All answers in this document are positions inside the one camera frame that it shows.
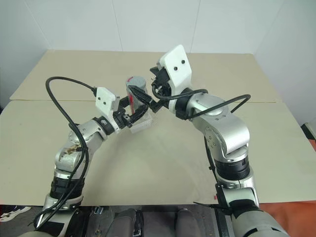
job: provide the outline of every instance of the gray fabric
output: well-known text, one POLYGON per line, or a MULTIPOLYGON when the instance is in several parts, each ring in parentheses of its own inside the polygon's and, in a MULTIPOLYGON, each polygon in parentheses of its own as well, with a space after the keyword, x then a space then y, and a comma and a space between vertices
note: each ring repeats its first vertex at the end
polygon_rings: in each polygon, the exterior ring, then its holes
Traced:
POLYGON ((112 222, 106 237, 132 237, 135 221, 134 209, 121 212, 112 222))
POLYGON ((24 233, 19 237, 52 237, 52 236, 48 233, 32 231, 32 232, 24 233))
POLYGON ((182 209, 178 212, 176 236, 201 237, 198 222, 189 210, 182 209))

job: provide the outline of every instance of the wire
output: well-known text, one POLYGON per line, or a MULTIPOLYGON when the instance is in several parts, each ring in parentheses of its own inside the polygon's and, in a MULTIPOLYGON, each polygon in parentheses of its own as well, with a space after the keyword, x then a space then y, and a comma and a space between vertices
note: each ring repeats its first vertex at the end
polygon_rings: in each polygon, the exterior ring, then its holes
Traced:
POLYGON ((197 114, 188 116, 186 119, 193 119, 193 118, 196 118, 196 117, 198 117, 198 116, 207 114, 207 113, 209 113, 209 112, 211 112, 211 111, 213 111, 213 110, 219 109, 219 108, 221 108, 221 107, 223 107, 223 106, 229 105, 229 104, 231 104, 231 103, 233 103, 233 102, 236 102, 236 101, 238 101, 238 100, 244 99, 244 100, 241 101, 236 107, 234 107, 234 108, 231 110, 231 113, 233 113, 233 112, 235 112, 238 108, 240 108, 244 103, 246 103, 246 102, 250 99, 250 97, 251 97, 251 96, 250 96, 249 94, 237 96, 237 97, 235 97, 235 98, 233 98, 233 99, 230 99, 230 100, 228 100, 228 101, 225 101, 225 102, 223 102, 223 103, 220 103, 220 104, 218 104, 218 105, 215 105, 215 106, 213 106, 213 107, 211 107, 211 108, 208 108, 208 109, 206 109, 206 110, 203 110, 203 111, 201 111, 201 112, 199 112, 199 113, 197 113, 197 114))
POLYGON ((176 99, 180 99, 180 98, 191 96, 191 95, 198 94, 198 93, 208 93, 208 91, 206 89, 198 89, 198 90, 193 90, 190 92, 185 92, 185 93, 182 93, 179 95, 162 96, 156 92, 156 89, 158 89, 157 85, 155 83, 153 83, 152 84, 152 92, 153 92, 154 96, 160 100, 176 100, 176 99))
POLYGON ((78 137, 78 140, 80 142, 81 145, 81 157, 80 160, 78 162, 78 164, 75 166, 74 170, 72 171, 71 175, 68 178, 68 182, 66 187, 68 188, 72 177, 74 176, 74 174, 76 173, 76 171, 78 170, 79 166, 81 165, 83 158, 85 158, 85 164, 84 164, 84 168, 82 171, 81 176, 79 177, 78 181, 75 183, 75 185, 72 187, 72 189, 67 193, 67 194, 62 194, 61 197, 58 199, 58 201, 52 205, 51 207, 43 210, 42 212, 40 212, 36 218, 38 218, 39 216, 46 214, 48 211, 52 210, 53 208, 55 208, 54 211, 52 211, 52 213, 50 213, 50 215, 41 222, 41 224, 36 227, 35 231, 38 231, 47 221, 49 221, 49 219, 65 204, 65 202, 67 201, 67 199, 69 198, 69 196, 72 194, 72 192, 76 189, 76 187, 79 185, 79 183, 82 181, 82 179, 85 176, 86 170, 88 168, 88 164, 89 164, 89 152, 88 152, 88 147, 87 144, 81 134, 81 132, 79 131, 77 125, 74 123, 74 121, 70 118, 70 116, 66 113, 66 111, 62 108, 62 106, 58 103, 57 99, 55 98, 55 96, 53 95, 51 89, 50 89, 50 82, 53 80, 67 80, 67 81, 71 81, 80 85, 83 85, 87 88, 89 88, 90 90, 92 90, 93 94, 96 93, 96 88, 89 86, 88 84, 85 84, 81 81, 78 80, 74 80, 71 78, 66 78, 66 77, 51 77, 49 79, 46 80, 45 83, 45 87, 47 90, 47 93, 49 95, 49 97, 51 98, 51 100, 53 101, 53 103, 56 105, 56 107, 58 108, 58 110, 63 114, 63 116, 67 119, 67 121, 69 122, 69 127, 70 129, 75 133, 75 135, 78 137))

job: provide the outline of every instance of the beige table surface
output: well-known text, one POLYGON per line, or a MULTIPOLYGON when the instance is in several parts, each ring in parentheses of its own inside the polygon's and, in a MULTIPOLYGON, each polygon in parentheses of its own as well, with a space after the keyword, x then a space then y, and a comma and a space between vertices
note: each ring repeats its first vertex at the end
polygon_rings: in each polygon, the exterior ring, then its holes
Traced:
MULTIPOLYGON (((106 87, 126 95, 125 80, 143 76, 150 88, 154 76, 149 69, 163 53, 49 50, 34 67, 11 100, 47 100, 45 80, 52 76, 71 77, 92 86, 106 87)), ((251 54, 189 54, 194 88, 206 88, 223 99, 251 94, 252 102, 281 101, 280 96, 251 54)), ((90 100, 93 95, 70 82, 53 82, 60 100, 90 100)))
MULTIPOLYGON (((78 123, 98 115, 93 102, 62 105, 78 123)), ((247 103, 236 114, 250 130, 260 202, 315 199, 316 153, 285 104, 247 103)), ((42 205, 67 121, 51 101, 12 101, 0 124, 1 203, 42 205)), ((147 130, 109 136, 93 157, 83 194, 83 205, 216 203, 202 134, 167 109, 147 130)))

